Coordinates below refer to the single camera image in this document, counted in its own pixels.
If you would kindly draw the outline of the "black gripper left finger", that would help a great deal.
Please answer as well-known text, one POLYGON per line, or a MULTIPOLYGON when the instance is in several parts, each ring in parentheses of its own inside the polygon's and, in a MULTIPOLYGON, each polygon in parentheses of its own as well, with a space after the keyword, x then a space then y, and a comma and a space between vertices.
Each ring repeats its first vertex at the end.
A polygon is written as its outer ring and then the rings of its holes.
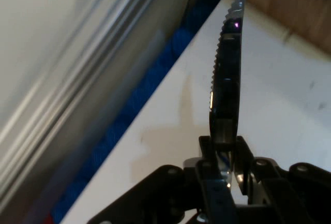
POLYGON ((88 223, 180 223, 196 210, 190 223, 238 223, 236 206, 221 175, 217 156, 234 150, 233 142, 199 138, 201 158, 184 168, 164 165, 141 180, 88 223))

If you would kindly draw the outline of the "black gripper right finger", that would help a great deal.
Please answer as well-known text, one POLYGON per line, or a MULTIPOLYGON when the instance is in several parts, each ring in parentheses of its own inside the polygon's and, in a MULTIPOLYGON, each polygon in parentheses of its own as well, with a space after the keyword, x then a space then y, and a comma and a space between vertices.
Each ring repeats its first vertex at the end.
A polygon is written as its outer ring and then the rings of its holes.
POLYGON ((299 162, 284 170, 255 157, 243 137, 234 145, 234 175, 247 205, 238 223, 330 223, 330 172, 299 162))

